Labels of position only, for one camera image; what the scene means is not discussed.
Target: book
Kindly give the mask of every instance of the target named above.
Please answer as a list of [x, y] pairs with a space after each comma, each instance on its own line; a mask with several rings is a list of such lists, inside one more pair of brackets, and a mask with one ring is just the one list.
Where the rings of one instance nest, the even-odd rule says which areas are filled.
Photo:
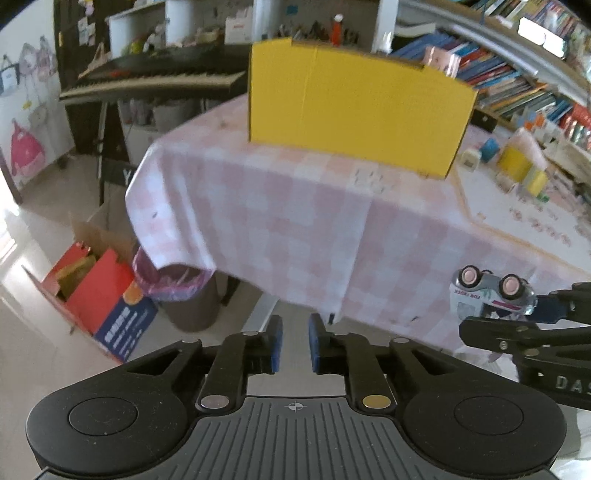
[[487, 73], [496, 67], [500, 67], [501, 65], [506, 65], [505, 59], [493, 56], [491, 59], [469, 64], [463, 72], [458, 72], [456, 78], [460, 80], [469, 80], [478, 75], [482, 75], [483, 73]]
[[530, 95], [527, 95], [519, 100], [516, 100], [514, 103], [507, 105], [506, 107], [499, 108], [494, 110], [497, 115], [500, 115], [504, 118], [511, 118], [514, 113], [521, 113], [526, 106], [530, 105], [532, 102], [538, 100], [544, 92], [534, 92]]
[[462, 57], [460, 61], [460, 68], [465, 67], [471, 61], [478, 60], [479, 58], [487, 54], [488, 52], [484, 48], [479, 48], [478, 50], [473, 51], [465, 57]]
[[570, 15], [567, 11], [563, 11], [559, 16], [558, 16], [558, 20], [556, 21], [556, 31], [560, 31], [562, 30], [562, 28], [564, 27], [565, 23], [567, 21], [569, 21]]
[[496, 9], [490, 14], [491, 17], [494, 17], [496, 15], [500, 15], [501, 12], [505, 9], [505, 7], [507, 6], [507, 4], [510, 4], [513, 0], [503, 0], [503, 2], [496, 7]]
[[465, 57], [470, 53], [474, 53], [476, 50], [479, 49], [479, 47], [480, 46], [475, 43], [469, 43], [468, 45], [465, 45], [460, 49], [456, 49], [456, 51], [451, 51], [450, 53], [454, 53], [455, 55], [459, 55], [460, 57]]
[[521, 0], [521, 2], [507, 15], [507, 20], [513, 21], [527, 6], [528, 0]]
[[524, 16], [528, 17], [529, 19], [532, 19], [537, 13], [540, 7], [540, 3], [542, 3], [543, 1], [544, 0], [529, 0], [523, 8]]
[[570, 114], [571, 111], [573, 110], [573, 106], [572, 105], [568, 105], [566, 106], [561, 112], [559, 112], [555, 117], [554, 117], [554, 123], [558, 123], [560, 120], [562, 120], [566, 115]]
[[491, 15], [503, 4], [504, 1], [505, 0], [495, 0], [489, 7], [487, 7], [485, 15]]
[[552, 107], [556, 106], [556, 97], [552, 93], [547, 96], [540, 97], [528, 107], [534, 112], [548, 112]]
[[576, 23], [576, 21], [577, 21], [577, 19], [575, 17], [570, 17], [569, 21], [566, 22], [566, 25], [564, 25], [563, 28], [558, 33], [558, 36], [561, 38], [566, 37], [567, 33], [570, 32], [571, 27], [574, 28], [574, 24]]
[[482, 62], [495, 58], [491, 52], [487, 51], [482, 57], [479, 57], [476, 60], [472, 60], [470, 63], [465, 64], [463, 67], [460, 67], [459, 72], [465, 72], [468, 69], [474, 68], [477, 65], [480, 65]]
[[416, 40], [413, 40], [412, 42], [406, 44], [402, 48], [399, 48], [398, 50], [393, 52], [392, 55], [395, 57], [401, 57], [404, 54], [406, 54], [407, 52], [413, 50], [414, 48], [417, 48], [421, 45], [426, 46], [429, 44], [429, 42], [435, 41], [436, 39], [438, 39], [440, 37], [441, 37], [441, 34], [439, 32], [423, 35], [422, 37], [418, 37]]
[[542, 9], [537, 13], [537, 15], [534, 17], [534, 22], [541, 25], [544, 22], [544, 19], [546, 18], [546, 13], [552, 7], [552, 4], [553, 4], [552, 2], [547, 2], [542, 7]]
[[416, 46], [400, 57], [407, 60], [421, 60], [425, 56], [425, 49], [428, 45], [433, 47], [442, 47], [446, 43], [449, 43], [450, 38], [451, 37], [447, 34], [440, 34], [440, 36], [433, 39], [433, 41]]
[[441, 48], [442, 46], [444, 46], [448, 42], [449, 42], [448, 38], [441, 38], [439, 40], [434, 41], [433, 43], [429, 43], [427, 45], [422, 45], [418, 49], [413, 50], [410, 53], [407, 53], [406, 55], [403, 55], [402, 58], [407, 59], [407, 60], [422, 60], [423, 57], [425, 56], [425, 50], [427, 49], [428, 46]]
[[461, 40], [454, 38], [453, 41], [446, 43], [444, 46], [442, 46], [442, 49], [447, 50], [448, 52], [451, 53], [452, 50], [454, 50], [455, 48], [458, 48], [461, 45], [467, 45], [467, 44], [463, 43]]
[[514, 79], [519, 76], [521, 76], [521, 72], [517, 72], [514, 70], [513, 72], [504, 73], [504, 74], [499, 75], [495, 78], [491, 78], [490, 80], [479, 83], [478, 85], [475, 85], [475, 88], [480, 90], [482, 88], [492, 87], [492, 86], [496, 85], [497, 83], [501, 83], [503, 80]]
[[499, 115], [504, 115], [506, 113], [513, 113], [517, 110], [520, 106], [527, 106], [528, 103], [532, 102], [540, 98], [542, 95], [545, 95], [543, 90], [533, 90], [527, 92], [526, 94], [517, 95], [517, 98], [506, 100], [507, 103], [504, 106], [494, 106], [493, 110], [498, 113]]
[[527, 87], [527, 82], [521, 77], [516, 77], [512, 79], [501, 80], [492, 87], [481, 88], [479, 93], [482, 94], [481, 98], [490, 98], [493, 95], [499, 95], [500, 93], [505, 93], [507, 90], [523, 86]]
[[515, 97], [516, 95], [520, 95], [522, 93], [531, 91], [531, 87], [528, 83], [518, 83], [514, 82], [516, 85], [512, 85], [509, 89], [505, 89], [501, 92], [495, 93], [494, 95], [490, 95], [488, 98], [484, 99], [481, 104], [483, 106], [491, 106], [496, 105], [500, 102], [504, 102], [510, 98]]
[[531, 86], [528, 85], [527, 89], [522, 91], [521, 93], [514, 95], [512, 97], [506, 98], [504, 100], [501, 100], [500, 102], [495, 102], [491, 104], [491, 109], [492, 110], [498, 110], [501, 108], [506, 107], [507, 105], [510, 105], [514, 102], [517, 102], [519, 100], [521, 100], [522, 98], [532, 94], [532, 93], [536, 93], [539, 92], [542, 88], [545, 87], [545, 84], [540, 84], [539, 86], [532, 88]]
[[499, 15], [506, 18], [507, 15], [509, 15], [513, 9], [519, 5], [519, 2], [521, 2], [521, 0], [509, 0], [508, 2], [504, 3], [503, 10], [501, 10]]
[[546, 118], [548, 120], [552, 120], [552, 118], [554, 117], [554, 115], [556, 114], [557, 111], [559, 111], [561, 108], [565, 107], [566, 105], [568, 105], [568, 102], [564, 99], [558, 100], [558, 102], [556, 103], [556, 105], [554, 106], [554, 108], [548, 112], [548, 114], [546, 115]]
[[466, 83], [468, 83], [469, 85], [478, 85], [479, 83], [491, 80], [494, 77], [497, 77], [507, 72], [513, 72], [513, 68], [511, 68], [509, 65], [502, 65], [500, 67], [492, 69], [488, 73], [483, 73], [482, 75], [474, 77], [468, 80]]

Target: toy car wheel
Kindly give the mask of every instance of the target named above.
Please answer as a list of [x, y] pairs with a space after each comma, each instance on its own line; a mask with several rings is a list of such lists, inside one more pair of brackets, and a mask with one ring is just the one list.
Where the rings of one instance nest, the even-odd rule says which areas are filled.
[[473, 288], [476, 287], [480, 279], [482, 278], [482, 273], [478, 270], [474, 265], [468, 265], [460, 270], [460, 274], [458, 275], [458, 281], [464, 288]]
[[518, 299], [524, 290], [524, 282], [517, 275], [509, 274], [499, 282], [499, 292], [507, 300]]

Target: pink dress drawing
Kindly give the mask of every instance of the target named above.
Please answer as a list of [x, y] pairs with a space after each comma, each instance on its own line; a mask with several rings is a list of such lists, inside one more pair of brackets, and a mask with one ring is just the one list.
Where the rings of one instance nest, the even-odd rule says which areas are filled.
[[45, 166], [45, 151], [32, 133], [21, 127], [15, 119], [11, 144], [11, 173], [32, 177]]

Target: storage box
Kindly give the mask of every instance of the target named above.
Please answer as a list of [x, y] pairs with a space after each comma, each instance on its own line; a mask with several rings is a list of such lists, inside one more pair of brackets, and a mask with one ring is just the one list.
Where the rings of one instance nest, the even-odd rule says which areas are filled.
[[252, 46], [250, 140], [445, 177], [476, 91], [418, 63], [292, 39]]
[[227, 17], [224, 43], [252, 43], [252, 7], [239, 11], [236, 17]]
[[[43, 281], [25, 271], [68, 322], [93, 336], [118, 360], [126, 361], [157, 312], [154, 302], [135, 283], [131, 269], [135, 241], [87, 222], [73, 221], [72, 230], [74, 243]], [[60, 300], [56, 273], [89, 250], [98, 257], [96, 265], [66, 301]]]

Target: floor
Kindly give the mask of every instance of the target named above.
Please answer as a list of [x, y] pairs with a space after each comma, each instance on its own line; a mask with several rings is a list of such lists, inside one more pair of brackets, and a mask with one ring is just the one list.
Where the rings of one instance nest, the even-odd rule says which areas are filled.
[[[25, 191], [25, 204], [15, 206], [0, 185], [0, 480], [30, 480], [39, 469], [27, 445], [24, 426], [28, 412], [50, 392], [115, 366], [85, 335], [57, 314], [34, 288], [23, 267], [43, 278], [71, 244], [70, 215], [129, 233], [123, 192], [112, 187], [110, 202], [100, 211], [95, 164], [90, 158], [71, 160], [65, 170], [51, 167]], [[261, 292], [241, 284], [217, 322], [198, 335], [177, 330], [159, 313], [134, 352], [141, 356], [179, 339], [200, 338], [205, 345], [221, 343], [242, 325]], [[249, 381], [254, 395], [292, 397], [343, 394], [341, 377], [311, 373], [307, 319], [311, 310], [279, 302], [274, 313], [284, 319], [284, 346], [278, 375], [257, 375]], [[376, 345], [387, 345], [391, 334], [344, 319], [332, 327], [337, 333], [356, 332]], [[553, 471], [561, 480], [588, 478], [591, 456], [591, 421], [578, 416], [583, 433], [569, 443]]]

